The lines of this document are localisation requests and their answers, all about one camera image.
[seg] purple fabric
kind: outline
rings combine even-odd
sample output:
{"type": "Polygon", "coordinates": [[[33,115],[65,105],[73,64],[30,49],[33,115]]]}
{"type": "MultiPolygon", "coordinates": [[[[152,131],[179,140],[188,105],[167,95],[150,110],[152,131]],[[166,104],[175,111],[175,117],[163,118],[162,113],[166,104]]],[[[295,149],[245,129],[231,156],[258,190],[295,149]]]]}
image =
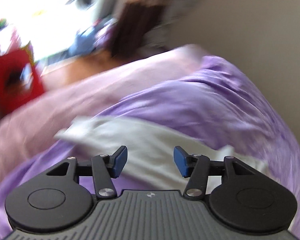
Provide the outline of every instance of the purple fabric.
{"type": "MultiPolygon", "coordinates": [[[[130,95],[100,115],[155,122],[197,138],[215,150],[231,145],[240,154],[268,161],[273,176],[298,200],[292,232],[300,238],[300,146],[260,91],[224,59],[204,57],[200,71],[130,95]]],[[[8,192],[68,156],[70,149],[71,145],[58,142],[19,166],[0,184],[1,237],[10,230],[3,210],[8,192]]]]}

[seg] wooden floor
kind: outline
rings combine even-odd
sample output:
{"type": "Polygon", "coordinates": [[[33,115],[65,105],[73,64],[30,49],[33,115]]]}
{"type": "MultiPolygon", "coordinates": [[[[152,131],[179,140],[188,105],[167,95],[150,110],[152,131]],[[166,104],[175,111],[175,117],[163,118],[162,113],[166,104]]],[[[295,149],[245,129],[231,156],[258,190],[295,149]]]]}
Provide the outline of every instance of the wooden floor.
{"type": "Polygon", "coordinates": [[[138,56],[130,59],[111,57],[103,50],[50,65],[43,70],[41,77],[47,90],[55,90],[138,59],[138,56]]]}

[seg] metal screw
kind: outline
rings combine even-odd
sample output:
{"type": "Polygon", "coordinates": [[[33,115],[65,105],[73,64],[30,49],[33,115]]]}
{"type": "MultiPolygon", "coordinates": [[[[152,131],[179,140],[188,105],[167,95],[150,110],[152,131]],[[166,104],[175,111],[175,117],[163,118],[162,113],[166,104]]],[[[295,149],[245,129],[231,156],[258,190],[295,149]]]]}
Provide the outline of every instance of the metal screw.
{"type": "Polygon", "coordinates": [[[197,188],[191,188],[187,190],[186,194],[189,197],[199,197],[202,194],[202,191],[197,188]]]}
{"type": "Polygon", "coordinates": [[[102,188],[101,190],[98,191],[98,193],[103,197],[109,197],[114,194],[114,190],[110,188],[102,188]]]}

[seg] gray ribbed panel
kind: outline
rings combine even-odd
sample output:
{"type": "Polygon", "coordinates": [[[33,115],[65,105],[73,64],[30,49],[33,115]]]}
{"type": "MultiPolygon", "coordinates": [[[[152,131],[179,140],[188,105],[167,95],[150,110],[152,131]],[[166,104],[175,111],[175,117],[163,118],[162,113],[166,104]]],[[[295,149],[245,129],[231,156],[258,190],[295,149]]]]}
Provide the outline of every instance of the gray ribbed panel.
{"type": "Polygon", "coordinates": [[[293,240],[287,231],[247,236],[220,225],[198,201],[178,191],[125,190],[115,200],[101,201],[83,223],[65,232],[31,235],[15,231],[7,240],[293,240]]]}

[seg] bed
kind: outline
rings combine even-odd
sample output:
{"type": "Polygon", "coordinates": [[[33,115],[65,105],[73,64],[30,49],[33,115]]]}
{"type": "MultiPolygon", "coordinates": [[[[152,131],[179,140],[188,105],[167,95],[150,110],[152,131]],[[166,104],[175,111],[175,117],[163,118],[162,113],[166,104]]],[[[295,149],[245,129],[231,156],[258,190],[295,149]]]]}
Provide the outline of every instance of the bed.
{"type": "MultiPolygon", "coordinates": [[[[242,72],[220,57],[208,56],[196,45],[130,63],[48,93],[2,120],[0,239],[11,231],[4,211],[6,195],[74,154],[72,143],[60,140],[53,145],[53,136],[82,115],[143,120],[193,138],[211,150],[229,145],[242,158],[262,162],[261,171],[289,189],[298,201],[290,230],[300,239],[300,146],[242,72]]],[[[135,189],[158,188],[149,177],[134,178],[123,172],[115,185],[124,188],[133,181],[135,189]]]]}

